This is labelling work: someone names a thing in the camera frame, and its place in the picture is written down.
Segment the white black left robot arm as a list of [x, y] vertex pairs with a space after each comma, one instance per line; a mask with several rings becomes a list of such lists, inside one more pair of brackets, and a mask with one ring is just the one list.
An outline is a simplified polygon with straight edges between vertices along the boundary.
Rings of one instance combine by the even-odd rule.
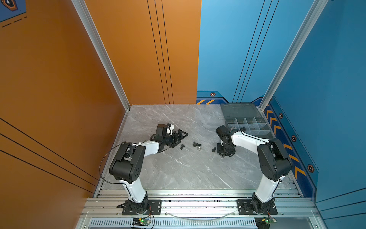
[[123, 208], [127, 214], [142, 215], [148, 211], [148, 193], [139, 179], [144, 158], [175, 148], [187, 136], [185, 131], [175, 131], [172, 124], [159, 124], [149, 140], [142, 143], [123, 142], [119, 145], [109, 167], [109, 174], [124, 186], [128, 199], [118, 208]]

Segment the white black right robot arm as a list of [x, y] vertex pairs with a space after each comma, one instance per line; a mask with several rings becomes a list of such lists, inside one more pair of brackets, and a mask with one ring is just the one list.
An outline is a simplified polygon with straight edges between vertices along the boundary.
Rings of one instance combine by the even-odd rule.
[[236, 147], [245, 148], [258, 155], [262, 178], [248, 205], [252, 214], [270, 213], [274, 208], [274, 193], [292, 170], [292, 162], [282, 142], [277, 138], [264, 139], [243, 131], [220, 126], [216, 133], [221, 139], [217, 153], [221, 157], [233, 156]]

